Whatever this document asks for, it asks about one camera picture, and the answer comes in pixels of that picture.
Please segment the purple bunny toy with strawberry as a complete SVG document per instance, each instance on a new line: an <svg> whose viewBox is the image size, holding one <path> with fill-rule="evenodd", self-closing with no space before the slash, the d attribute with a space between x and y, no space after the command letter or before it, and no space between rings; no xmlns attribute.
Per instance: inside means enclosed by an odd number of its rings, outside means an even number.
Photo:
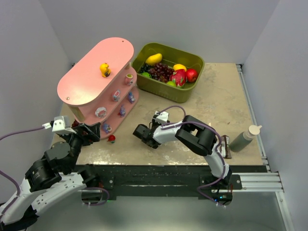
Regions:
<svg viewBox="0 0 308 231"><path fill-rule="evenodd" d="M108 134L108 133L110 133L110 132L112 131L111 126L110 126L109 124L107 124L107 123L103 123L102 128L103 128L103 131L104 131L106 134Z"/></svg>

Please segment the red strawberry toy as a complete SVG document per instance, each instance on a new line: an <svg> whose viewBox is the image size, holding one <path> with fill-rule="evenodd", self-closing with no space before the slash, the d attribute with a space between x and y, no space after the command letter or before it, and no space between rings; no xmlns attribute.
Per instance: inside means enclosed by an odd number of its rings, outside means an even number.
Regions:
<svg viewBox="0 0 308 231"><path fill-rule="evenodd" d="M108 137L108 140L107 140L107 141L110 142L110 143L115 143L116 137L115 137L114 135L110 135L110 136Z"/></svg>

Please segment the pink round toy white face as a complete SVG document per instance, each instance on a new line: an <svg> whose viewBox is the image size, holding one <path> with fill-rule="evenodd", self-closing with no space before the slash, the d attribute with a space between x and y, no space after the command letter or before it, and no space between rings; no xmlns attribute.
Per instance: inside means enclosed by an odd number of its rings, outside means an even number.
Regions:
<svg viewBox="0 0 308 231"><path fill-rule="evenodd" d="M95 111L95 116L98 118L104 118L106 116L107 109L105 107L99 107Z"/></svg>

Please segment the purple bunny toy blue bow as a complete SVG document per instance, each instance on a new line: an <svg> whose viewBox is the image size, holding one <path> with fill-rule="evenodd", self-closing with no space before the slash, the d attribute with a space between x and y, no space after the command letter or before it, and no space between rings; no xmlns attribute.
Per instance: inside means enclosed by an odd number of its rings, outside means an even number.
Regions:
<svg viewBox="0 0 308 231"><path fill-rule="evenodd" d="M134 103L135 102L134 95L133 95L133 93L131 91L128 93L128 101L130 103Z"/></svg>

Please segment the pink toy with green center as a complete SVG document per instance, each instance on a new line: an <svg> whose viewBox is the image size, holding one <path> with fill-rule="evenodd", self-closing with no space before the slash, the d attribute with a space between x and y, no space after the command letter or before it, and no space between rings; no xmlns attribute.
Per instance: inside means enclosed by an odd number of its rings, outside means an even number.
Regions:
<svg viewBox="0 0 308 231"><path fill-rule="evenodd" d="M127 86L131 86L133 84L133 74L126 74L125 79L124 79L124 83Z"/></svg>

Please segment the yellow duck toy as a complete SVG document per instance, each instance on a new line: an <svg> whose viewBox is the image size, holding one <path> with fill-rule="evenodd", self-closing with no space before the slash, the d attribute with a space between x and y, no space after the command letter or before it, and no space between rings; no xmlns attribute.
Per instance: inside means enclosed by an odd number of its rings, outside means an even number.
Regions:
<svg viewBox="0 0 308 231"><path fill-rule="evenodd" d="M100 72L103 77L109 77L111 74L111 69L109 68L108 63L103 63L100 65Z"/></svg>

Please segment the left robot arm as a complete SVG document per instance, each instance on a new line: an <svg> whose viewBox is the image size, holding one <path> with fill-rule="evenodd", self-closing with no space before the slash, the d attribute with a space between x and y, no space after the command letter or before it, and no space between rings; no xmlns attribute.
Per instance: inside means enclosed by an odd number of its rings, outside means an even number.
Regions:
<svg viewBox="0 0 308 231"><path fill-rule="evenodd" d="M33 163L16 193L0 207L0 229L22 231L33 225L48 208L72 193L98 186L99 175L93 165L76 170L82 147L100 141L100 123L80 123L70 127L55 119L43 127L51 128L63 141L45 151Z"/></svg>

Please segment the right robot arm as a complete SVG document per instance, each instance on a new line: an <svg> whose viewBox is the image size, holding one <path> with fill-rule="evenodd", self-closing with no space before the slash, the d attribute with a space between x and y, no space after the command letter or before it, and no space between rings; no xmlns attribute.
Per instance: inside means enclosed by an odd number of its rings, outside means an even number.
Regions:
<svg viewBox="0 0 308 231"><path fill-rule="evenodd" d="M167 142L180 141L190 151L205 159L212 176L216 178L214 183L229 184L232 171L221 155L221 137L214 128L191 115L171 123L168 116L156 114L151 125L137 125L133 135L153 149Z"/></svg>

